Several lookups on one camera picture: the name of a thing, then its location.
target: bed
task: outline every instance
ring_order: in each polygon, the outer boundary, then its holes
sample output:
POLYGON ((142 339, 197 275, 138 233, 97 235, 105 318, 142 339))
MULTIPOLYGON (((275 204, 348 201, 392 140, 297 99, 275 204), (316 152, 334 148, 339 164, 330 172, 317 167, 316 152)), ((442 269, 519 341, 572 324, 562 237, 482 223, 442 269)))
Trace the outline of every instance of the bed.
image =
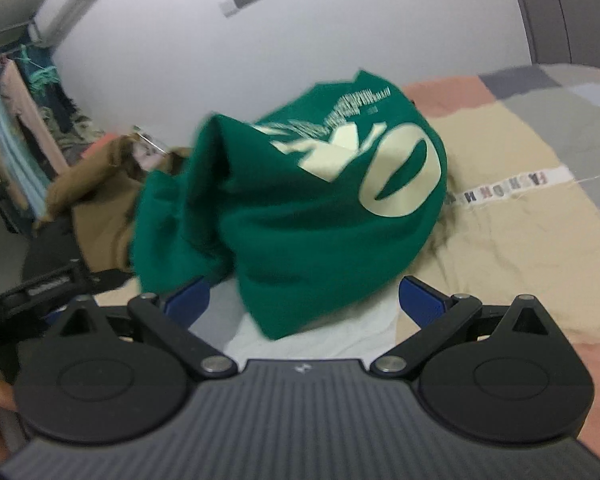
MULTIPOLYGON (((524 66, 404 92, 443 139, 449 175, 440 219, 404 273, 486 304, 535 294, 593 377, 580 438, 600 456, 600 70, 524 66)), ((349 357, 368 365, 418 329, 398 303, 401 277, 277 341, 259 332, 227 280, 190 330, 240 365, 349 357)), ((137 293, 129 282, 98 300, 121 304, 137 293)))

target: gray ribbed panel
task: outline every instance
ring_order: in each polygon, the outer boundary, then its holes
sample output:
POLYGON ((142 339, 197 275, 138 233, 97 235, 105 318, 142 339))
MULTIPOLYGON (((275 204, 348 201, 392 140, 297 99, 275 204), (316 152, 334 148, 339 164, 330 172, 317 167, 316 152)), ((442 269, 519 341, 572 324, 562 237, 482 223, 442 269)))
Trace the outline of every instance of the gray ribbed panel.
POLYGON ((37 440, 2 471, 13 480, 599 480, 600 461, 574 440, 501 449, 430 420, 398 381, 357 361, 252 361, 206 382, 175 420, 99 449, 37 440))

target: green shirt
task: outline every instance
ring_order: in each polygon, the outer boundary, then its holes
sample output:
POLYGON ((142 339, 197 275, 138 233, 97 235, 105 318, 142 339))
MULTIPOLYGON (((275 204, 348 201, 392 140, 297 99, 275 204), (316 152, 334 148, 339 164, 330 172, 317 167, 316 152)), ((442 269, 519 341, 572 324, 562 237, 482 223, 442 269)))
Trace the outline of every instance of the green shirt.
POLYGON ((132 259, 142 290, 235 271, 270 338, 395 278, 446 192, 442 142, 391 83, 319 84, 256 125, 214 115, 182 172, 152 172, 132 259))

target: silver screw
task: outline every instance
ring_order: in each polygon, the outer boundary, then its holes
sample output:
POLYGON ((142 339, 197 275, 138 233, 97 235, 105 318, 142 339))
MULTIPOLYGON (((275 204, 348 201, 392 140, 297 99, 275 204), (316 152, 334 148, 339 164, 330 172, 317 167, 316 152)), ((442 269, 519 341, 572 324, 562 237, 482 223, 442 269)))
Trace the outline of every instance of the silver screw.
POLYGON ((376 368, 387 374, 400 372, 406 367, 407 361, 397 355, 385 355, 376 361, 376 368))
POLYGON ((231 359, 223 355, 212 355, 205 357, 200 363, 202 369, 210 374, 221 374, 233 365, 231 359))

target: blue gripper pad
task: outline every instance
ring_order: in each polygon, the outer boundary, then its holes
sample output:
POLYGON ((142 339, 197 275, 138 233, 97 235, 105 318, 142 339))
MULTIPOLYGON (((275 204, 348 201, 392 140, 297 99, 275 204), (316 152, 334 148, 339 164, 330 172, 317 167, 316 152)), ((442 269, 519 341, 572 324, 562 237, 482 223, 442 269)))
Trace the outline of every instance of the blue gripper pad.
POLYGON ((398 288, 398 300, 404 313, 424 328, 446 312, 448 297, 420 280, 404 277, 398 288))
POLYGON ((161 302, 162 311, 186 330, 204 314, 210 297, 208 282, 195 278, 161 302))

